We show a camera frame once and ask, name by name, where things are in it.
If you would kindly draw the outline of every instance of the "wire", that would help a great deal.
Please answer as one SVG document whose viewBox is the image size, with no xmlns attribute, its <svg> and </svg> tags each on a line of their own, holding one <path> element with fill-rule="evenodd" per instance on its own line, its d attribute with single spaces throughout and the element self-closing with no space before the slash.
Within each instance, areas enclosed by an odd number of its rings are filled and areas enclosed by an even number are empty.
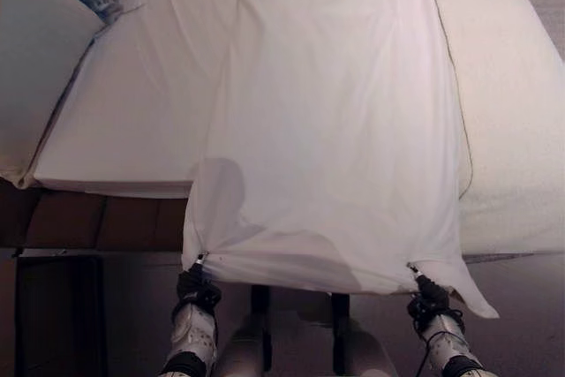
<svg viewBox="0 0 565 377">
<path fill-rule="evenodd" d="M 418 371 L 416 372 L 415 377 L 420 377 L 420 374 L 422 374 L 422 370 L 424 369 L 424 365 L 426 364 L 427 357 L 430 356 L 430 351 L 432 350 L 432 340 L 435 337 L 441 336 L 441 335 L 451 335 L 451 336 L 455 337 L 456 339 L 459 339 L 460 342 L 467 344 L 467 341 L 465 341 L 464 339 L 462 339 L 460 336 L 456 335 L 455 333 L 451 333 L 450 331 L 438 331 L 437 333 L 433 333 L 430 336 L 430 338 L 426 340 L 426 354 L 422 358 L 422 362 L 420 363 L 420 367 L 418 368 Z"/>
</svg>

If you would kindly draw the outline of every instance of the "mattress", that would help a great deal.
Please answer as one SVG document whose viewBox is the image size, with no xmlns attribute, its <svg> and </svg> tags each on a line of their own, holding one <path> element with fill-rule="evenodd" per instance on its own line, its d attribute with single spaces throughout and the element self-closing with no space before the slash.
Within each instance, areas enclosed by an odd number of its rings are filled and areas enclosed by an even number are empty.
<svg viewBox="0 0 565 377">
<path fill-rule="evenodd" d="M 236 0 L 122 0 L 39 157 L 48 188 L 186 198 Z"/>
<path fill-rule="evenodd" d="M 89 51 L 34 177 L 186 197 L 240 0 L 122 1 L 127 13 Z M 562 61 L 528 0 L 436 1 L 465 121 L 463 252 L 562 251 Z"/>
</svg>

